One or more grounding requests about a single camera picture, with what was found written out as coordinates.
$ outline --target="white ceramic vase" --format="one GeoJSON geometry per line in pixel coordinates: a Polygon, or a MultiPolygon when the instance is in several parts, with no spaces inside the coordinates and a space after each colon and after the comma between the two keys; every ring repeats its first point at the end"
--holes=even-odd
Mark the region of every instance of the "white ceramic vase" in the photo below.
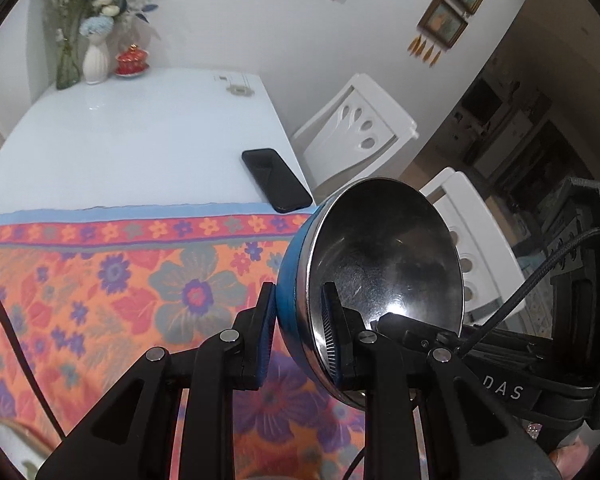
{"type": "Polygon", "coordinates": [[[91,34],[89,47],[82,62],[84,81],[89,85],[102,83],[109,77],[109,49],[107,34],[91,34]]]}

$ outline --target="hanging decoration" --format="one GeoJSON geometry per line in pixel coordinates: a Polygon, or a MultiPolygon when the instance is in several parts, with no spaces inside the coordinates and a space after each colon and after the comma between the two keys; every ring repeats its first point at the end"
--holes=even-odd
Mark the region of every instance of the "hanging decoration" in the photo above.
{"type": "Polygon", "coordinates": [[[418,35],[407,49],[410,56],[422,58],[430,67],[435,66],[442,52],[456,44],[467,28],[467,19],[475,14],[482,1],[433,0],[418,23],[418,35]]]}

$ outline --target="glass vase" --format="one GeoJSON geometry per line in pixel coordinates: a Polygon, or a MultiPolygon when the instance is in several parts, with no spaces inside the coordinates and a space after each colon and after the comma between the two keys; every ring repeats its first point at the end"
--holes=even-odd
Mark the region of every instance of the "glass vase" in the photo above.
{"type": "Polygon", "coordinates": [[[68,38],[58,44],[58,69],[56,71],[56,88],[64,90],[80,82],[80,65],[78,64],[78,46],[68,38]]]}

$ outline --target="reflective steel surface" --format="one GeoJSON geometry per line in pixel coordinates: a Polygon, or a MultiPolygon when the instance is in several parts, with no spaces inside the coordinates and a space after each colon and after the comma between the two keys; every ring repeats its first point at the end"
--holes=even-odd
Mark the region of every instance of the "reflective steel surface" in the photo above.
{"type": "Polygon", "coordinates": [[[363,407],[357,392],[339,392],[326,371],[320,288],[335,282],[342,305],[367,328],[393,312],[459,333],[462,272],[449,231],[416,190],[387,178],[353,183],[332,196],[311,225],[298,269],[297,314],[307,359],[336,398],[363,407]]]}

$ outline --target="tassel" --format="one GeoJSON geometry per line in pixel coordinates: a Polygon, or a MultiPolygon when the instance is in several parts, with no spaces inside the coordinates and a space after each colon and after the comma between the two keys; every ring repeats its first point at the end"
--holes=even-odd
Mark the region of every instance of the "tassel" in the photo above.
{"type": "Polygon", "coordinates": [[[413,38],[413,41],[411,41],[411,44],[409,45],[407,52],[413,53],[413,50],[416,48],[417,44],[420,42],[420,38],[421,38],[421,36],[416,36],[415,38],[413,38]]]}
{"type": "Polygon", "coordinates": [[[436,57],[433,58],[433,61],[429,65],[430,67],[433,67],[438,62],[438,60],[440,59],[440,54],[442,54],[441,50],[439,50],[438,53],[436,54],[436,57]]]}
{"type": "Polygon", "coordinates": [[[424,51],[424,48],[427,46],[427,40],[424,40],[422,44],[418,47],[416,51],[416,57],[420,57],[424,51]]]}
{"type": "Polygon", "coordinates": [[[429,60],[429,58],[431,57],[431,54],[433,54],[433,45],[431,45],[431,48],[429,50],[427,50],[427,53],[422,58],[422,62],[426,63],[429,60]]]}
{"type": "Polygon", "coordinates": [[[420,41],[422,40],[422,36],[418,36],[415,39],[415,44],[413,45],[413,48],[411,49],[411,56],[413,56],[413,54],[416,53],[418,47],[420,46],[420,41]]]}

